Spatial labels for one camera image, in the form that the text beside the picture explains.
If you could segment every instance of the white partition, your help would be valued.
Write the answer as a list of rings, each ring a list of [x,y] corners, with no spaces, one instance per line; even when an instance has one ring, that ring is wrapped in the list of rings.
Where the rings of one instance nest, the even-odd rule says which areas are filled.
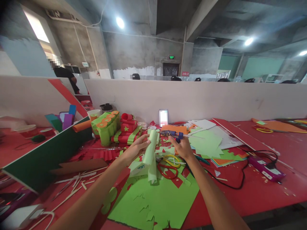
[[[221,118],[228,121],[304,118],[307,85],[150,80],[85,80],[93,106],[110,103],[139,121]]]
[[[45,115],[69,111],[70,103],[48,79],[50,78],[0,76],[0,116],[21,118],[28,124],[49,127],[50,123]],[[61,78],[61,81],[64,85],[70,85],[67,78]],[[76,119],[82,118],[77,112]]]

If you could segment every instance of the floor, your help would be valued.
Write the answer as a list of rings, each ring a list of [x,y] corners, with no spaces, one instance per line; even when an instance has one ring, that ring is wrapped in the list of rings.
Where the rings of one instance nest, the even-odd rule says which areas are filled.
[[[307,202],[258,213],[243,219],[251,230],[305,230],[307,229]],[[197,230],[213,229],[210,225]]]

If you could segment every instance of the doorway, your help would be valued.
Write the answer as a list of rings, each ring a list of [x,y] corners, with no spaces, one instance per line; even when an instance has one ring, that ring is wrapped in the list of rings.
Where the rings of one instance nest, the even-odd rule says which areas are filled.
[[[176,76],[179,74],[179,64],[163,63],[163,76]]]

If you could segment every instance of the light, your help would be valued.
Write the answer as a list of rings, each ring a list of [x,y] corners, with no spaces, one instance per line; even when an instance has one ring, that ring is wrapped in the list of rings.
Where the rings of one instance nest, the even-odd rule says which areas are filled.
[[[300,56],[304,56],[307,54],[307,50],[300,52]]]
[[[244,45],[248,46],[248,45],[250,45],[253,41],[254,41],[253,38],[249,38],[249,39],[246,40],[246,42],[244,43]]]
[[[125,27],[124,21],[119,17],[116,18],[116,23],[117,23],[118,27],[121,28],[121,29],[123,29]]]

